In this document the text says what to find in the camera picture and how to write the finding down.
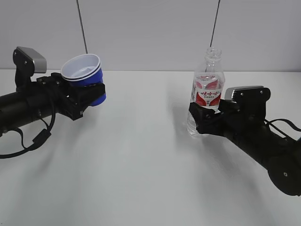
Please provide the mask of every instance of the blue plastic cup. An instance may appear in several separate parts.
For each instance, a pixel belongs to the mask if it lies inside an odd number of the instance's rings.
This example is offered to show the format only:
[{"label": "blue plastic cup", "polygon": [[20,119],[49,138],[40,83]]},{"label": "blue plastic cup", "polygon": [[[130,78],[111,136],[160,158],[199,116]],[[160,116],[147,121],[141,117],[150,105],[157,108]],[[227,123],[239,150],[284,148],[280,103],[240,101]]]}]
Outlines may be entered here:
[{"label": "blue plastic cup", "polygon": [[[72,86],[83,87],[103,83],[101,61],[95,54],[83,54],[67,61],[61,69],[62,77]],[[100,105],[106,99],[103,94],[90,106]]]}]

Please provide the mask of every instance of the screw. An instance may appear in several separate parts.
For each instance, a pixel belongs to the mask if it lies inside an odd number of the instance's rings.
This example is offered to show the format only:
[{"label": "screw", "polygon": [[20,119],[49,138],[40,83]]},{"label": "screw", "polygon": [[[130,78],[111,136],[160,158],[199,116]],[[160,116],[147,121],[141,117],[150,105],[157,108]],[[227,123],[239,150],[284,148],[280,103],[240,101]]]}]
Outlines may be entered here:
[{"label": "screw", "polygon": [[38,116],[39,116],[39,117],[41,117],[41,116],[42,116],[42,114],[41,114],[41,110],[40,110],[40,109],[38,109]]}]

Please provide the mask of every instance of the white wall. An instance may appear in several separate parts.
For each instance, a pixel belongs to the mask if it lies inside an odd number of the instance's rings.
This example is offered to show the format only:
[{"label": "white wall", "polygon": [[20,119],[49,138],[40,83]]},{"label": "white wall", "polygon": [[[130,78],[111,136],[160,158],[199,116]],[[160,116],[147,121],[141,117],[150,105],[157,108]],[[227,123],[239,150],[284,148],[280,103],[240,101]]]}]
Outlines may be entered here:
[{"label": "white wall", "polygon": [[[191,71],[210,44],[218,0],[79,0],[87,48],[105,70]],[[227,71],[301,71],[300,0],[221,0],[214,46]],[[85,52],[76,0],[0,3],[0,68],[17,45],[59,69]]]},{"label": "white wall", "polygon": [[85,53],[75,0],[0,0],[0,68],[13,68],[16,46],[34,48],[61,65]]},{"label": "white wall", "polygon": [[227,71],[301,71],[300,0],[221,0],[214,36]]}]

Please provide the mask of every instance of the red and white label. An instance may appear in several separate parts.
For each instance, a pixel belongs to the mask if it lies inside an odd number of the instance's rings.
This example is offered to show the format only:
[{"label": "red and white label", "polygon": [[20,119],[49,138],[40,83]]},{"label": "red and white label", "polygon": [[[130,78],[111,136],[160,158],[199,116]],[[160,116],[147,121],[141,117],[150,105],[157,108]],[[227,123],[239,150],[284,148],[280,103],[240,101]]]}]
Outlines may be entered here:
[{"label": "red and white label", "polygon": [[198,76],[192,88],[192,98],[200,106],[214,107],[219,105],[222,89],[214,75]]},{"label": "red and white label", "polygon": [[200,106],[217,106],[220,103],[222,89],[196,89],[196,103]]}]

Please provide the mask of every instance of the wire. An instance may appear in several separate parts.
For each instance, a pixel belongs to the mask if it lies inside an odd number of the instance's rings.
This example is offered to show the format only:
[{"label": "wire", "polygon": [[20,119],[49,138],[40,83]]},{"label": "wire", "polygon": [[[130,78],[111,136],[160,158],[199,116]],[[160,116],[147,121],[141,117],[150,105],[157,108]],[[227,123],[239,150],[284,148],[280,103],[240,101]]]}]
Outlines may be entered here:
[{"label": "wire", "polygon": [[217,9],[216,9],[216,14],[215,14],[215,21],[214,21],[214,26],[213,26],[212,36],[211,36],[211,42],[210,42],[210,47],[212,47],[212,42],[213,42],[213,37],[214,37],[214,32],[215,32],[215,26],[216,26],[216,21],[217,21],[218,10],[220,9],[220,3],[221,3],[221,0],[219,0],[218,4],[217,4]]}]

